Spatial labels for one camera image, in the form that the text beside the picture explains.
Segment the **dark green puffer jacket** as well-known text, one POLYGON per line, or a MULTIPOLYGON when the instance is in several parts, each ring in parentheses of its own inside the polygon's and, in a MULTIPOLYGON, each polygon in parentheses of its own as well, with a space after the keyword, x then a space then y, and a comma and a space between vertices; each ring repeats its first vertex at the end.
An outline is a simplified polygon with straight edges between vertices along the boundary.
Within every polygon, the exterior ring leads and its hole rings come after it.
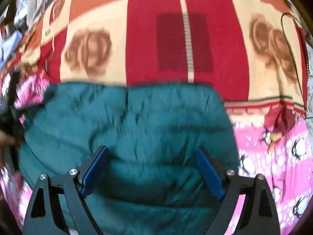
POLYGON ((203 234, 217 207, 195 164, 205 147, 224 168, 238 153, 223 101, 211 88, 162 84, 134 88, 63 83, 25 120, 21 174, 65 174, 99 146, 110 160, 86 203, 105 234, 203 234))

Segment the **pink penguin print quilt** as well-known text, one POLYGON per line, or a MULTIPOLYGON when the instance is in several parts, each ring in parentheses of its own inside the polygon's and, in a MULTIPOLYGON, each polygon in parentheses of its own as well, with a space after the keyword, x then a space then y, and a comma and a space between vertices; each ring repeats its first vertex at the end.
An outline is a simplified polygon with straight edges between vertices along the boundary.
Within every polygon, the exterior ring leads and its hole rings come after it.
MULTIPOLYGON (((40 105, 21 118, 24 125, 28 115, 35 114, 45 105, 45 93, 51 85, 35 78, 21 85, 15 107, 40 105)), ((304 120, 298 119, 293 129, 273 149, 270 149, 270 127, 230 123, 238 153, 235 172, 245 177, 264 174, 277 206, 281 234, 288 234, 312 197, 312 154, 304 120)), ((13 178, 8 176, 7 171, 3 172, 3 176, 1 184, 7 194, 6 199, 18 224, 23 225, 33 187, 27 184, 20 170, 13 178)))

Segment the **lavender garment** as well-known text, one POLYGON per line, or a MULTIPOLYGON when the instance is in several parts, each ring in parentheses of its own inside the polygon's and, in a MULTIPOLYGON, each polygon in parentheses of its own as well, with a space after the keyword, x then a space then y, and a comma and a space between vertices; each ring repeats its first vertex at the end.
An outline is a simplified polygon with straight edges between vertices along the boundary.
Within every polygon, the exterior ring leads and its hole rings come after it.
POLYGON ((10 56, 13 54, 14 50, 16 50, 22 37, 22 33, 16 30, 5 41, 1 39, 1 67, 3 67, 8 62, 10 56))

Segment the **red cream rose blanket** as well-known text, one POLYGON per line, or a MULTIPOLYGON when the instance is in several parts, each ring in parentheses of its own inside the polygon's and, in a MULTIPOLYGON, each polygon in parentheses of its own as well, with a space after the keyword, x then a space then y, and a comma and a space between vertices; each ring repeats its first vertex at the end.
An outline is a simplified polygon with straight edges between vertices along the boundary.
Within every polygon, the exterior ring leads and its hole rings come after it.
POLYGON ((53 83, 209 84, 231 110, 304 114, 303 30, 284 0, 54 0, 18 52, 53 83))

